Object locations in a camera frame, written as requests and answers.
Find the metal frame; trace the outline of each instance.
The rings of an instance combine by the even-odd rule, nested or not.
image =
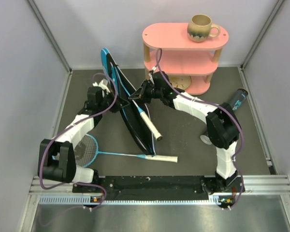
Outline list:
[[[278,0],[276,2],[276,5],[274,6],[273,10],[271,11],[269,17],[267,18],[267,20],[265,21],[265,24],[263,25],[260,33],[258,34],[255,42],[253,43],[250,51],[248,52],[247,56],[244,59],[244,62],[242,64],[242,68],[243,70],[246,68],[247,64],[249,63],[252,55],[255,53],[256,49],[258,48],[261,40],[263,39],[264,35],[266,34],[268,28],[270,27],[270,25],[272,24],[273,20],[275,19],[276,15],[278,14],[278,12],[281,10],[283,3],[285,3],[285,0]]]
[[[41,24],[44,32],[46,33],[52,47],[54,48],[55,52],[57,53],[58,57],[60,58],[62,64],[67,69],[67,71],[70,73],[69,78],[67,80],[66,89],[63,93],[63,97],[62,97],[62,101],[61,101],[61,102],[64,102],[65,98],[66,98],[67,91],[68,91],[68,87],[70,84],[70,80],[71,80],[72,69],[69,66],[66,58],[64,57],[59,45],[57,44],[54,36],[52,35],[49,27],[47,26],[47,24],[46,24],[42,14],[41,14],[41,12],[39,11],[35,1],[34,0],[26,0],[26,1],[28,2],[29,6],[33,10],[36,18],[38,19],[39,23]],[[245,67],[249,63],[249,61],[250,61],[251,57],[253,56],[254,52],[256,51],[256,49],[258,48],[260,41],[264,37],[266,31],[268,30],[269,26],[273,22],[274,18],[276,17],[278,12],[281,10],[284,2],[285,2],[285,0],[278,0],[277,1],[271,14],[269,15],[268,19],[266,20],[262,30],[260,31],[258,37],[256,38],[251,50],[249,51],[248,55],[246,56],[243,65],[241,67],[238,67],[243,85],[248,91],[250,91],[250,90],[249,90],[247,78],[245,75]],[[253,114],[253,118],[254,118],[254,121],[255,121],[255,124],[257,127],[258,135],[259,135],[260,140],[261,140],[262,148],[264,150],[267,163],[269,166],[272,166],[273,162],[272,162],[270,148],[269,148],[268,143],[266,141],[265,133],[264,133],[263,128],[262,128],[262,123],[261,123],[260,117],[258,115],[258,111],[256,109],[255,101],[253,100],[251,95],[249,95],[249,97],[248,97],[248,102],[249,102],[250,109],[251,109],[252,114]],[[54,131],[53,131],[54,135],[58,130],[62,110],[63,110],[63,104],[61,104],[61,107],[58,110],[58,117],[57,117],[57,121],[55,123]],[[53,185],[55,183],[56,183],[55,181],[44,180],[44,184],[46,186]],[[246,176],[244,176],[244,183],[245,183],[245,188],[246,188],[246,191],[243,193],[244,195],[280,195],[284,209],[286,211],[286,215],[287,215],[289,224],[290,224],[290,182],[289,182],[287,175],[254,175],[254,176],[246,175]],[[25,211],[24,211],[24,214],[23,214],[21,224],[20,224],[18,231],[19,232],[31,231],[32,225],[33,225],[33,220],[34,220],[34,217],[35,217],[35,214],[37,211],[37,206],[39,203],[43,203],[43,201],[44,201],[44,203],[46,203],[48,201],[52,201],[52,199],[62,198],[61,203],[71,204],[71,202],[69,202],[70,199],[79,199],[79,201],[83,201],[83,199],[85,199],[84,201],[87,201],[88,197],[90,197],[90,196],[85,195],[85,194],[72,193],[72,188],[73,188],[73,186],[71,184],[64,184],[56,189],[45,191],[40,187],[38,177],[35,176],[33,178],[32,184],[31,184],[31,188],[29,191]],[[216,196],[217,195],[220,195],[220,196],[229,195],[229,193],[225,193],[225,194],[219,193],[219,194],[216,194]],[[210,199],[208,201],[205,201],[205,202],[180,201],[178,203],[179,204],[213,204],[213,202],[215,202],[216,196],[214,194],[214,196],[210,197]],[[152,204],[152,202],[138,202],[138,201],[116,202],[116,201],[112,201],[112,202],[105,202],[105,204]],[[175,204],[175,202],[158,202],[157,204]]]
[[[57,181],[43,180],[44,185],[49,187],[51,185],[58,184]],[[290,195],[290,182],[287,175],[244,175],[244,185],[246,191],[243,195]],[[38,196],[83,196],[87,194],[73,193],[72,184],[63,184],[57,188],[51,190],[44,190],[40,186],[38,176],[35,176],[32,180],[32,184],[29,190],[29,195]],[[232,193],[214,193],[216,196],[227,196]],[[90,196],[99,197],[100,193],[90,194]]]
[[[60,61],[62,62],[63,66],[65,67],[65,69],[68,71],[68,72],[72,72],[72,68],[70,67],[70,65],[68,64],[66,58],[64,57],[57,41],[55,40],[55,37],[53,36],[51,30],[49,29],[46,21],[44,20],[37,4],[35,3],[34,0],[26,0],[27,3],[29,4],[30,8],[32,9],[36,19],[39,21],[43,31],[45,32],[48,40],[50,41],[52,47],[54,48],[56,54],[58,55]]]

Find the shelf leg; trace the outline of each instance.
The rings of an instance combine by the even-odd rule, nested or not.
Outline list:
[[[212,77],[213,77],[213,74],[207,75],[206,78],[205,78],[205,83],[207,83],[207,84],[210,83],[211,80],[212,80]]]
[[[145,79],[149,80],[149,71],[145,68]]]
[[[216,50],[215,54],[213,56],[212,62],[217,63],[220,57],[220,54],[222,52],[222,49]]]
[[[222,52],[222,49],[219,49],[219,50],[216,50],[215,51],[215,54],[213,56],[213,59],[212,59],[212,62],[213,63],[217,63],[218,60],[219,60],[219,57],[221,55],[221,52]],[[213,77],[213,74],[209,74],[206,76],[206,79],[205,79],[205,83],[210,83],[211,80],[212,80],[212,77]]]
[[[150,61],[149,52],[150,52],[149,47],[146,44],[144,44],[144,61],[145,62]]]

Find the racket strings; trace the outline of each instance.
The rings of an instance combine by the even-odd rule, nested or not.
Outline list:
[[[95,140],[85,135],[74,149],[76,165],[84,167],[92,163],[97,155],[97,149]]]

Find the wooden disc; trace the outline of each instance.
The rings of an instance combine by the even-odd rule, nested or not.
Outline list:
[[[175,88],[187,89],[191,85],[190,76],[169,76],[170,83]]]

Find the white wall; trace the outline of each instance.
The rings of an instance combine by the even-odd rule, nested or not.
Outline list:
[[[276,0],[35,0],[69,65],[100,68],[107,47],[122,68],[143,68],[142,31],[207,14],[230,39],[220,66],[242,64]]]
[[[25,0],[0,0],[0,232],[15,232],[67,80]]]
[[[276,168],[290,178],[290,0],[246,69]]]

